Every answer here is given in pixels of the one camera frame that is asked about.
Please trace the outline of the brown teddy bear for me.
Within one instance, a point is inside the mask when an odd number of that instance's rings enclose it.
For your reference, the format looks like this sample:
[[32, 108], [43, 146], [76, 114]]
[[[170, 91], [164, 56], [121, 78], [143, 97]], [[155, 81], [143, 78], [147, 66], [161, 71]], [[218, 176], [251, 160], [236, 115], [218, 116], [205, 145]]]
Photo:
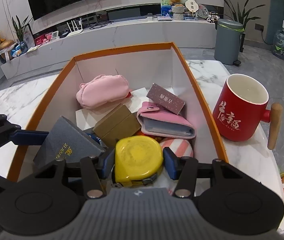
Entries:
[[169, 0], [171, 6], [182, 6], [181, 0]]

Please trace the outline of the brown cardboard box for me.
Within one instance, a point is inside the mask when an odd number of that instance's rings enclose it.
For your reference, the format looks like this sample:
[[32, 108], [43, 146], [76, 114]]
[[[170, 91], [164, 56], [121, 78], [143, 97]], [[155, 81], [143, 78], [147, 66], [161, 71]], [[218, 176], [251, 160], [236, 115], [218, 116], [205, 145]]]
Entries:
[[136, 115], [119, 104], [96, 123], [93, 131], [107, 147], [115, 147], [119, 140], [135, 135], [140, 129]]

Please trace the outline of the purple card deck box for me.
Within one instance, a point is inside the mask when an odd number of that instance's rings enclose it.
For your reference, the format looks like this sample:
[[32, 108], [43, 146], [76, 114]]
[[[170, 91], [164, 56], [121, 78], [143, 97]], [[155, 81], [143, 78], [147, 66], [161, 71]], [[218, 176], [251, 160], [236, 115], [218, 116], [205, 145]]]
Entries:
[[156, 83], [151, 86], [149, 92], [147, 93], [147, 97], [153, 102], [177, 115], [185, 106], [185, 102], [182, 99], [178, 98], [176, 95], [172, 94]]

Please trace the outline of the white wifi router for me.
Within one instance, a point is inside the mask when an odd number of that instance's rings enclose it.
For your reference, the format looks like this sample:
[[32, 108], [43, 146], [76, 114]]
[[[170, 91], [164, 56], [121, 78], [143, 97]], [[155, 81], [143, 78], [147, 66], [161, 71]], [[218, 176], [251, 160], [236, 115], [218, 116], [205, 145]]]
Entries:
[[70, 22], [67, 22], [67, 27], [69, 28], [67, 37], [80, 34], [83, 31], [82, 19], [80, 18], [78, 21], [71, 20]]

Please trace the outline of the pink mini backpack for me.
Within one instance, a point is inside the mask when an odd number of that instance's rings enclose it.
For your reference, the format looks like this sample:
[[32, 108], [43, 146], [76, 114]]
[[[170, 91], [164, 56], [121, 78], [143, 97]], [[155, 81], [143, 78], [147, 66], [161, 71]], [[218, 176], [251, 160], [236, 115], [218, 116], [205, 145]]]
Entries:
[[129, 95], [129, 83], [122, 75], [99, 75], [88, 83], [81, 83], [76, 93], [78, 103], [85, 109], [95, 109]]

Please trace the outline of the red ceramic mug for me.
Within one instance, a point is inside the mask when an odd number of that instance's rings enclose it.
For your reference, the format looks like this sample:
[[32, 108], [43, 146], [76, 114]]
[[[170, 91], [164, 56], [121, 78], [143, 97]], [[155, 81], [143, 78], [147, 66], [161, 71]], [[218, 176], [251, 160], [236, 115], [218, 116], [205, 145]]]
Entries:
[[276, 102], [268, 110], [268, 102], [269, 93], [258, 80], [244, 74], [231, 74], [213, 111], [219, 133], [231, 141], [247, 141], [263, 121], [269, 123], [267, 148], [275, 149], [283, 107]]

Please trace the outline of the marble tv console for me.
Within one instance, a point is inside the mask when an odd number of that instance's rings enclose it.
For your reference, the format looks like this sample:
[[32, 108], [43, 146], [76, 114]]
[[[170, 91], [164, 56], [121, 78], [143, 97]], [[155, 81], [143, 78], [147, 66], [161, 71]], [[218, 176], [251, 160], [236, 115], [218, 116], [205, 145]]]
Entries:
[[207, 21], [121, 21], [40, 46], [3, 64], [7, 79], [21, 80], [62, 69], [72, 57], [135, 44], [174, 42], [179, 48], [214, 48], [216, 30]]

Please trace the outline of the pink card holder wallet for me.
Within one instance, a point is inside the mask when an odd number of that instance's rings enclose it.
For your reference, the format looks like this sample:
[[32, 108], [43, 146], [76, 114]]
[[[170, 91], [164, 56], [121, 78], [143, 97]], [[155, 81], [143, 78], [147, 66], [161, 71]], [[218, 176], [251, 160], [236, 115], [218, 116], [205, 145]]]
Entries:
[[188, 120], [153, 102], [143, 102], [136, 118], [147, 135], [187, 140], [196, 137], [196, 129]]

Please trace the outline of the plant in blue vase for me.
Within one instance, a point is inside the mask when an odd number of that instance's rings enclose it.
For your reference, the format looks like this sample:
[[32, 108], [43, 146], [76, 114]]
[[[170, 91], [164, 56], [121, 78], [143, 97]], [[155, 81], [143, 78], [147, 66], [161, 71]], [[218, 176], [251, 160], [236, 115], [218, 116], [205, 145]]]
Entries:
[[15, 18], [12, 17], [13, 28], [15, 30], [15, 34], [16, 34], [17, 39], [19, 41], [18, 44], [20, 46], [20, 50], [21, 50], [22, 54], [24, 54], [28, 51], [28, 46], [27, 46], [26, 42], [24, 41], [24, 33], [25, 33], [26, 27], [28, 26], [28, 24], [30, 23], [31, 20], [32, 20], [32, 18], [29, 18], [29, 16], [27, 16], [22, 22], [18, 18], [17, 15], [15, 16]]

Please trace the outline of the white striped-hat plush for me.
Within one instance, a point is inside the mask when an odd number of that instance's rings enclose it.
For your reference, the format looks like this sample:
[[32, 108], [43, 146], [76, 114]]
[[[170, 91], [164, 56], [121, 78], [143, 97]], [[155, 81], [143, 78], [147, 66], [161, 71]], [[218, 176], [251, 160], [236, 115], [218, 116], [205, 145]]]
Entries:
[[[169, 147], [172, 150], [172, 152], [179, 158], [194, 157], [194, 151], [188, 140], [165, 138], [160, 142], [160, 146], [162, 147], [162, 149], [164, 149], [165, 147]], [[159, 176], [158, 181], [154, 184], [154, 186], [166, 188], [169, 195], [172, 195], [173, 191], [177, 186], [177, 182], [178, 182], [177, 180], [172, 180], [169, 177], [166, 168], [163, 166], [163, 171]]]

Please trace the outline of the dark grey gift box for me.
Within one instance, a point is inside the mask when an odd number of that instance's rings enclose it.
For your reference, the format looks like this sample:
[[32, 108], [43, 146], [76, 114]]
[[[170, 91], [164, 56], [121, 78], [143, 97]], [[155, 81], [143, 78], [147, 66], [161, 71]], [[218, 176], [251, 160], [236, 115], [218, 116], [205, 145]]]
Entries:
[[84, 157], [98, 157], [105, 148], [80, 130], [67, 118], [60, 116], [39, 148], [33, 162], [40, 168], [53, 160], [77, 163]]

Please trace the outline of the red crochet flower toy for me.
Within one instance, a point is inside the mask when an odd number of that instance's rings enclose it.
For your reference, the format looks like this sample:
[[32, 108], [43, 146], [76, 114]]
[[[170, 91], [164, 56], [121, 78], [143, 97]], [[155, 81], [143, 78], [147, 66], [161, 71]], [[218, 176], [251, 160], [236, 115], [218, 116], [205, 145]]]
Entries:
[[134, 136], [147, 136], [147, 137], [153, 138], [157, 142], [161, 142], [164, 139], [164, 137], [160, 137], [160, 136], [156, 136], [156, 135], [150, 135], [150, 134], [145, 134], [141, 130], [137, 131], [134, 134]]

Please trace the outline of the potted plant by bin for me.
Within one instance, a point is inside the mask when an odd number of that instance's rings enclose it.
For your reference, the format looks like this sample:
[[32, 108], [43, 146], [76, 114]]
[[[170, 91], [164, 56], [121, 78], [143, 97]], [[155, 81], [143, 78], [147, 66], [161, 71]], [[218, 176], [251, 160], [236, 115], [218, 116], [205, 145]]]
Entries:
[[242, 34], [240, 35], [240, 37], [241, 37], [241, 39], [240, 39], [240, 52], [243, 52], [243, 45], [244, 45], [244, 41], [245, 41], [245, 37], [246, 37], [245, 31], [246, 31], [246, 26], [247, 26], [248, 22], [259, 20], [261, 18], [259, 16], [250, 17], [250, 13], [254, 9], [264, 7], [265, 4], [260, 4], [260, 5], [257, 5], [255, 7], [252, 7], [250, 9], [246, 10], [246, 6], [247, 6], [247, 4], [249, 3], [250, 0], [245, 1], [242, 9], [240, 9], [239, 2], [237, 2], [237, 7], [235, 8], [233, 3], [231, 2], [231, 0], [223, 0], [223, 1], [231, 11], [231, 15], [232, 15], [231, 19], [233, 21], [241, 23], [243, 25]]

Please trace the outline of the yellow tape measure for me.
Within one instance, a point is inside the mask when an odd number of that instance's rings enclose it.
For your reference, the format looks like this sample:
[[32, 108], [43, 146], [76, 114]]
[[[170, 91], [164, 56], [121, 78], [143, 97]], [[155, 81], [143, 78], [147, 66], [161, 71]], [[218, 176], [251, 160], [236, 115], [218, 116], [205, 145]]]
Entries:
[[153, 138], [137, 135], [115, 146], [113, 187], [152, 185], [163, 170], [163, 150]]

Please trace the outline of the round paper fan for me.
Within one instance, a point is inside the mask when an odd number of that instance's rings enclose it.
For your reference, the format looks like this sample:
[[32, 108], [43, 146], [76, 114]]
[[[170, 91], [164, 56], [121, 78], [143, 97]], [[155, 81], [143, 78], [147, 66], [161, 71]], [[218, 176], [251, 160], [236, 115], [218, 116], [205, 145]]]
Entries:
[[189, 16], [189, 17], [191, 16], [195, 17], [198, 9], [199, 9], [199, 5], [195, 2], [195, 0], [187, 0], [185, 2], [184, 14], [186, 14], [186, 16]]

